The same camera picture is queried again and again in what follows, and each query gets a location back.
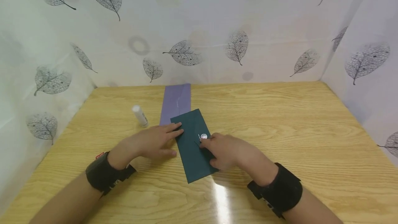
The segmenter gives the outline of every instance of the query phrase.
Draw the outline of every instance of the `wooden table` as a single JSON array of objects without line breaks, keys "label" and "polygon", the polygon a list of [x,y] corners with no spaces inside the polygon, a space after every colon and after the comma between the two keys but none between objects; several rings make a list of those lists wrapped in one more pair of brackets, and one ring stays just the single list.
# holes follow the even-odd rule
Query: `wooden table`
[{"label": "wooden table", "polygon": [[[159,124],[163,93],[164,86],[94,90],[0,223],[27,223],[97,154],[139,131],[134,104]],[[398,170],[324,83],[192,85],[191,95],[210,132],[259,147],[345,223],[398,223]],[[239,169],[188,184],[179,154],[132,164],[139,173],[102,198],[87,223],[280,223]]]}]

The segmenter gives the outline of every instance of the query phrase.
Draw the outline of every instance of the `white glue stick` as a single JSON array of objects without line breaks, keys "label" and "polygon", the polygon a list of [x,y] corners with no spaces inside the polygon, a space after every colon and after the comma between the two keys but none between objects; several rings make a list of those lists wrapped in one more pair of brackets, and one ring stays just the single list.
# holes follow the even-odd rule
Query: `white glue stick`
[{"label": "white glue stick", "polygon": [[148,127],[149,123],[145,117],[145,114],[142,112],[141,106],[135,105],[131,110],[138,119],[139,124],[142,125],[142,127]]}]

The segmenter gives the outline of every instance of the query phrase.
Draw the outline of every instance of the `dark green paper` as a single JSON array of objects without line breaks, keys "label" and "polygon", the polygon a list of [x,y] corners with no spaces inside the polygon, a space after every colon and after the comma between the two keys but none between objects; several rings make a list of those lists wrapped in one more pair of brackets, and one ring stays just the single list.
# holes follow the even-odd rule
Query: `dark green paper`
[{"label": "dark green paper", "polygon": [[170,120],[172,123],[181,122],[179,129],[184,129],[184,133],[176,137],[176,141],[188,183],[217,172],[218,169],[210,165],[210,160],[215,158],[213,154],[208,149],[199,148],[200,135],[206,134],[210,138],[209,130],[199,109]]}]

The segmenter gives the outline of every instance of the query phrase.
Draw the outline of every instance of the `hand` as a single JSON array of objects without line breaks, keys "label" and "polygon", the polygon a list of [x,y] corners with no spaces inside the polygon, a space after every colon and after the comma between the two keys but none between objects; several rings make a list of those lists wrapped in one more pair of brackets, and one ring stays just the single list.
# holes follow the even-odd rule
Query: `hand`
[{"label": "hand", "polygon": [[175,157],[177,152],[169,149],[167,143],[184,132],[183,129],[174,131],[180,126],[181,122],[157,125],[123,139],[108,154],[110,165],[115,169],[123,169],[139,156],[152,159]]},{"label": "hand", "polygon": [[200,147],[216,157],[210,160],[214,168],[227,170],[238,166],[260,186],[269,185],[278,173],[278,166],[256,146],[240,138],[213,133],[210,139],[201,139]]},{"label": "hand", "polygon": [[260,152],[255,146],[231,135],[213,133],[210,139],[201,139],[201,148],[207,148],[215,159],[210,160],[211,166],[227,170],[241,164],[246,157]]}]

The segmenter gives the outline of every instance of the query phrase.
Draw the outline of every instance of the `purple paper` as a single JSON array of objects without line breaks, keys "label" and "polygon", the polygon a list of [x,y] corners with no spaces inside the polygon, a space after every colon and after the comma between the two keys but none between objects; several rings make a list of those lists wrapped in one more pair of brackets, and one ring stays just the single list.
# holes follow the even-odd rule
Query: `purple paper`
[{"label": "purple paper", "polygon": [[166,86],[160,125],[170,124],[172,117],[191,111],[191,84]]}]

